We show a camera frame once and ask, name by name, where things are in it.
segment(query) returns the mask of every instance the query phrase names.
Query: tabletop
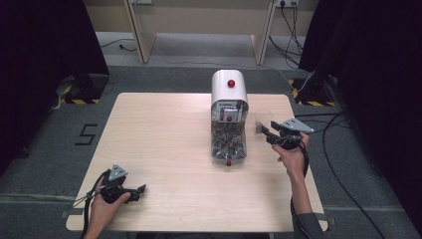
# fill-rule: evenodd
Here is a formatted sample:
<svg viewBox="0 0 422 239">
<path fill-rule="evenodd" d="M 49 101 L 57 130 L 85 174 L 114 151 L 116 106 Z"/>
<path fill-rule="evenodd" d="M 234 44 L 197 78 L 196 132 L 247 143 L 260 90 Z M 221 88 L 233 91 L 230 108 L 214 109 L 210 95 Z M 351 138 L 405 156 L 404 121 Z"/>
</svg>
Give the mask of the tabletop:
<svg viewBox="0 0 422 239">
<path fill-rule="evenodd" d="M 247 97 L 247 158 L 226 166 L 211 156 L 211 94 L 120 94 L 78 198 L 117 163 L 128 171 L 125 188 L 146 184 L 146 190 L 120 208 L 108 230 L 293 231 L 286 170 L 265 136 L 255 133 L 256 116 L 292 118 L 290 101 L 284 95 Z M 311 169 L 306 182 L 314 212 L 323 213 Z M 326 222 L 320 224 L 325 230 Z M 68 229 L 83 225 L 82 215 L 69 216 Z"/>
</svg>

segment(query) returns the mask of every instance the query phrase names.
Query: controller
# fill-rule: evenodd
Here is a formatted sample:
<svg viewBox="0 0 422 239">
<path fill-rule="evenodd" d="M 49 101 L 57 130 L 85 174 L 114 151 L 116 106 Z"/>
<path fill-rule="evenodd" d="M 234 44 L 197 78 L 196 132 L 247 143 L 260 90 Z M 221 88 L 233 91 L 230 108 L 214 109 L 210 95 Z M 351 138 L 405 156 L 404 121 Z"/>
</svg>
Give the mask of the controller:
<svg viewBox="0 0 422 239">
<path fill-rule="evenodd" d="M 125 201 L 138 201 L 142 193 L 145 191 L 146 184 L 138 187 L 137 189 L 123 188 L 123 183 L 126 180 L 128 172 L 114 164 L 112 170 L 107 170 L 103 185 L 100 187 L 100 194 L 106 203 L 116 202 L 123 194 L 129 192 L 130 197 Z"/>
<path fill-rule="evenodd" d="M 271 121 L 271 127 L 275 129 L 279 135 L 276 135 L 257 122 L 256 132 L 263 133 L 267 137 L 269 144 L 277 144 L 280 147 L 291 150 L 296 148 L 302 141 L 301 132 L 314 132 L 314 129 L 302 123 L 298 119 L 289 119 L 282 123 Z"/>
</svg>

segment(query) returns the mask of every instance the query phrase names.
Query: human hand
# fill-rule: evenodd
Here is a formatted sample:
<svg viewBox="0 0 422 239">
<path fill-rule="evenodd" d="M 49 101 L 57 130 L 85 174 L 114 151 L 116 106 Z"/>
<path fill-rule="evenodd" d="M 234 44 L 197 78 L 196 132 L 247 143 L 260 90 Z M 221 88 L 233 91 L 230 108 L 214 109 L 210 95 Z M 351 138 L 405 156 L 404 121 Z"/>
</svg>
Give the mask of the human hand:
<svg viewBox="0 0 422 239">
<path fill-rule="evenodd" d="M 96 196 L 94 197 L 93 204 L 91 204 L 91 218 L 85 239 L 99 238 L 103 230 L 112 223 L 118 209 L 130 197 L 130 193 L 127 192 L 113 204 L 106 203 L 99 190 L 99 187 L 103 185 L 103 181 L 104 178 L 102 177 L 97 184 Z"/>
<path fill-rule="evenodd" d="M 310 137 L 307 134 L 301 132 L 302 142 L 305 147 L 308 146 Z M 291 150 L 286 150 L 276 144 L 272 145 L 272 148 L 275 152 L 279 154 L 277 161 L 282 161 L 285 166 L 288 176 L 291 179 L 299 179 L 304 177 L 304 167 L 305 167 L 305 157 L 299 147 L 296 147 Z"/>
</svg>

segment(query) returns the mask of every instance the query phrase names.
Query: gray sleeve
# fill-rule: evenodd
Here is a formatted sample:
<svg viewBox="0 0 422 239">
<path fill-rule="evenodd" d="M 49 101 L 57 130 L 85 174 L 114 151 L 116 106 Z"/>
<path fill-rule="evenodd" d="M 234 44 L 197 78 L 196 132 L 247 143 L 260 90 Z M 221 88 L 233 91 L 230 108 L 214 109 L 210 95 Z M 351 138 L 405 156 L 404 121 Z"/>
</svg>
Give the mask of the gray sleeve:
<svg viewBox="0 0 422 239">
<path fill-rule="evenodd" d="M 317 216 L 313 213 L 305 213 L 297 215 L 299 222 L 301 223 L 302 227 L 309 233 L 312 238 L 320 239 L 323 238 L 322 229 L 319 226 L 319 222 L 317 221 Z M 293 227 L 295 231 L 295 239 L 308 239 L 301 230 L 301 228 L 295 223 L 293 220 Z"/>
</svg>

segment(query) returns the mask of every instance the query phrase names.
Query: red button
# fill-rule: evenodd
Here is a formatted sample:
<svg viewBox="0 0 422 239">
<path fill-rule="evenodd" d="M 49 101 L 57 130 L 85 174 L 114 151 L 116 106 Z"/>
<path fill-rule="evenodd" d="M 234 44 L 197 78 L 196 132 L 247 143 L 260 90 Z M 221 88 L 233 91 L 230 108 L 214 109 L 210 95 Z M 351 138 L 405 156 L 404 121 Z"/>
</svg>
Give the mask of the red button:
<svg viewBox="0 0 422 239">
<path fill-rule="evenodd" d="M 234 87 L 235 87 L 235 81 L 234 81 L 234 80 L 230 80 L 230 81 L 227 83 L 227 86 L 229 86 L 229 88 L 234 88 Z"/>
</svg>

